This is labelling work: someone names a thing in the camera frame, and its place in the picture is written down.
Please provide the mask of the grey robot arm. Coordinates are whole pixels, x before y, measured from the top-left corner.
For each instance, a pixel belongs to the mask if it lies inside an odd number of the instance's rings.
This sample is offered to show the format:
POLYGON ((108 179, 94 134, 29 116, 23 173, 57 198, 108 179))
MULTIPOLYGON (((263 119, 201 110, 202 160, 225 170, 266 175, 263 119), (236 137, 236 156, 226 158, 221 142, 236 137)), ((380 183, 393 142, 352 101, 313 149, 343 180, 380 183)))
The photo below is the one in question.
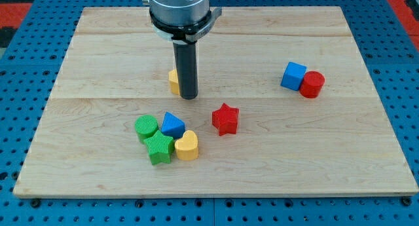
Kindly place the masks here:
POLYGON ((142 0, 159 37, 179 45, 193 44, 208 34, 223 13, 210 0, 142 0))

